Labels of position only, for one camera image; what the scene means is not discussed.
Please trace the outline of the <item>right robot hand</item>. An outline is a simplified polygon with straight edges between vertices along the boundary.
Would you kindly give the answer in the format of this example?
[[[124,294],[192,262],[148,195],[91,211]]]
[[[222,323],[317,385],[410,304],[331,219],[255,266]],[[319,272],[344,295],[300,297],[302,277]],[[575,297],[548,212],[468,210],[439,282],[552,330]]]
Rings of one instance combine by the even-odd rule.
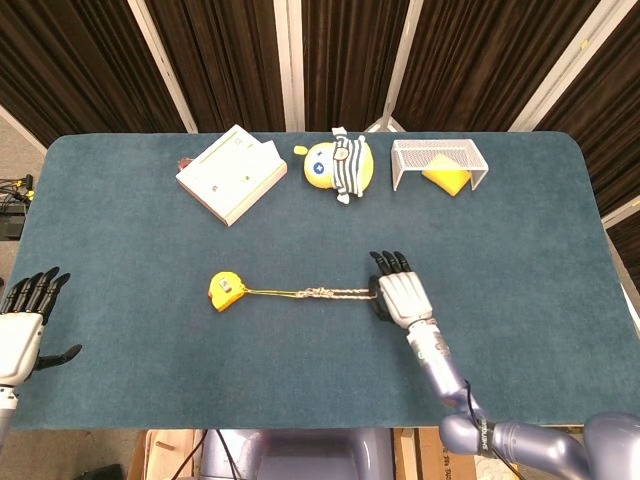
[[[379,276],[370,278],[370,286],[377,294],[376,314],[405,330],[416,322],[432,320],[432,305],[406,257],[399,251],[371,251],[369,255],[380,271]]]

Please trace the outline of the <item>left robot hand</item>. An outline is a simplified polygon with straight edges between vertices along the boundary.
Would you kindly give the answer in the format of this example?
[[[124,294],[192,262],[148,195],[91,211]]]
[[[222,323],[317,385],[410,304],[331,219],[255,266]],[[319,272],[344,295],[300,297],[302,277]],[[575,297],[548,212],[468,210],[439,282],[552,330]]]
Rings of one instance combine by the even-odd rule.
[[[49,318],[70,273],[59,267],[16,282],[1,303],[1,389],[24,384],[36,371],[73,360],[82,345],[58,355],[42,356],[40,346]]]

